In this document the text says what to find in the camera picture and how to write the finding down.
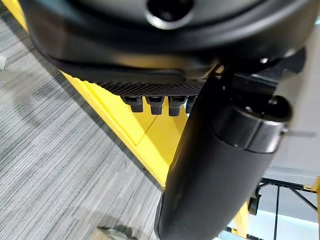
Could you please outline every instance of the round hole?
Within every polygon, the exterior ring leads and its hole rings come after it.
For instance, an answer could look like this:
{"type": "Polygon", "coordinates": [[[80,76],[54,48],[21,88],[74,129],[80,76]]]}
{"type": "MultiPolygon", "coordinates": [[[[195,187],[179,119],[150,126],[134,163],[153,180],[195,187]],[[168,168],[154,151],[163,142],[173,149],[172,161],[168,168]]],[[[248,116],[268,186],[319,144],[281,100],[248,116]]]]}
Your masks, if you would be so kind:
{"type": "Polygon", "coordinates": [[[194,0],[149,0],[146,18],[159,29],[177,29],[189,22],[194,0]]]}

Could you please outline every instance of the metal frame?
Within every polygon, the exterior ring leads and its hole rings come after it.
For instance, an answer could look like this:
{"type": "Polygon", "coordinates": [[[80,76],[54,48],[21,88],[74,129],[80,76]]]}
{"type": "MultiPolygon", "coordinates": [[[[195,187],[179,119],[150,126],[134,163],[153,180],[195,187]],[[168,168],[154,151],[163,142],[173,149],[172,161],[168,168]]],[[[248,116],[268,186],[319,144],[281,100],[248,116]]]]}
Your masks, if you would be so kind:
{"type": "Polygon", "coordinates": [[[258,198],[259,191],[263,187],[268,185],[277,186],[273,240],[277,239],[280,188],[290,189],[295,195],[297,195],[301,200],[303,200],[306,204],[308,204],[313,210],[315,210],[316,212],[318,211],[318,208],[312,202],[310,202],[305,196],[303,196],[300,192],[298,192],[298,191],[303,191],[303,192],[316,194],[317,192],[313,190],[311,187],[304,186],[302,184],[296,184],[293,182],[280,181],[280,180],[275,180],[270,178],[262,178],[259,185],[255,189],[255,197],[258,198]]]}

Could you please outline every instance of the gray carpet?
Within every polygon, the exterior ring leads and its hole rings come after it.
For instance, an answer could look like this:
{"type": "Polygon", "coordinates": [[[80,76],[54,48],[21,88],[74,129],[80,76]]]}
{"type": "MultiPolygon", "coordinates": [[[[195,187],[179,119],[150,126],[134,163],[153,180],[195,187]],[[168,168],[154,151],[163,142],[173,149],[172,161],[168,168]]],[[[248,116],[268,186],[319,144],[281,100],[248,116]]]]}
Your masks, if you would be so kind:
{"type": "Polygon", "coordinates": [[[0,240],[153,233],[160,186],[0,3],[0,240]]]}

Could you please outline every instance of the black cylindrical tube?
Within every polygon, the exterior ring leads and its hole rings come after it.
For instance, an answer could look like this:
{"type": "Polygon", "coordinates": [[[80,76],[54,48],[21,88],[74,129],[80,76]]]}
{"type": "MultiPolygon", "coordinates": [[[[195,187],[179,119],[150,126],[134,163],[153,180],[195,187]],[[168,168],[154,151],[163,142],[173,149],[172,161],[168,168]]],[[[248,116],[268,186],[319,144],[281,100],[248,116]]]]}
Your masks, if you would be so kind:
{"type": "Polygon", "coordinates": [[[169,168],[155,224],[161,240],[216,237],[254,191],[290,117],[289,105],[285,113],[273,109],[273,121],[261,117],[265,112],[237,107],[217,80],[210,81],[192,108],[169,168]]]}

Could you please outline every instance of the metal bolt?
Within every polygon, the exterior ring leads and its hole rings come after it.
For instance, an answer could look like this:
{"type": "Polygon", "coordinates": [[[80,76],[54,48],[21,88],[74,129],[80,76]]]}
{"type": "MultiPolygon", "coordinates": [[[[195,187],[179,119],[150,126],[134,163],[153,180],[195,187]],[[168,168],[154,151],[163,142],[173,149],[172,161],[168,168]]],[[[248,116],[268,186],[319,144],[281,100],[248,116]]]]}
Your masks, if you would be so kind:
{"type": "Polygon", "coordinates": [[[273,97],[273,98],[271,98],[271,99],[269,100],[268,103],[269,103],[270,105],[277,105],[278,101],[277,101],[277,99],[275,99],[275,98],[273,97]]]}
{"type": "Polygon", "coordinates": [[[248,112],[251,112],[251,113],[253,112],[252,108],[249,107],[249,106],[246,106],[245,109],[246,109],[248,112]]]}
{"type": "Polygon", "coordinates": [[[262,64],[266,64],[267,62],[268,62],[268,58],[267,57],[265,57],[265,58],[262,58],[262,59],[260,59],[260,63],[262,63],[262,64]]]}

